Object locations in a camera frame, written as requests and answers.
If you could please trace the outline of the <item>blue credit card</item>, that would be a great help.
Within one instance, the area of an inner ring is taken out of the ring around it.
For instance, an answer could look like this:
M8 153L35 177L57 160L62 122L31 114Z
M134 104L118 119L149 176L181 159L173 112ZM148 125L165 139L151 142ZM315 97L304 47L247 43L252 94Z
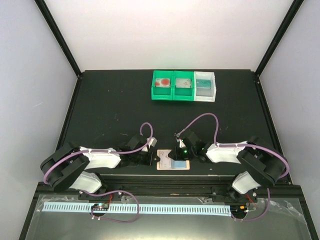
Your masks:
M172 169L186 169L187 162L180 160L171 160L170 166Z

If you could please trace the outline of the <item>beige card holder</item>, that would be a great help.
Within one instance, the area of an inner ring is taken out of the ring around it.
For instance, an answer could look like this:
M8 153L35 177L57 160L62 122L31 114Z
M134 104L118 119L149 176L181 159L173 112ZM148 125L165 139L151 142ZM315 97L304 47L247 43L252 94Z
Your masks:
M158 166L159 166L158 162L159 162L159 161L158 161L157 164L156 164L156 169L157 169L158 171L187 171L187 170L190 169L190 161L189 161L189 160L180 160L180 161L186 161L186 162L187 162L187 168L185 168L185 169L172 169L172 168L159 169L159 168L158 168Z

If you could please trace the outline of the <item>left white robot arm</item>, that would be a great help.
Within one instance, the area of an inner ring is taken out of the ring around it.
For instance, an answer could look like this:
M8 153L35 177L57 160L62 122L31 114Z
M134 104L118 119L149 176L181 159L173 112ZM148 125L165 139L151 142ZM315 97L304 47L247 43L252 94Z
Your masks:
M91 170L150 165L156 143L155 137L146 138L141 134L116 149L91 149L68 143L40 164L43 182L55 193L67 189L84 190L101 200L108 188L101 174Z

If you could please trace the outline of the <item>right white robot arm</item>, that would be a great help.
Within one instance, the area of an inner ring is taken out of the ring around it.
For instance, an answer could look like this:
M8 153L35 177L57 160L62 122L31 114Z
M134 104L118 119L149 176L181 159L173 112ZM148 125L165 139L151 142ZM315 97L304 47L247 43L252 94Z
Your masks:
M289 173L285 157L259 137L237 143L204 142L193 131L186 130L177 138L177 145L166 155L172 161L227 163L243 167L225 189L215 190L221 198L238 203L250 191L271 188Z

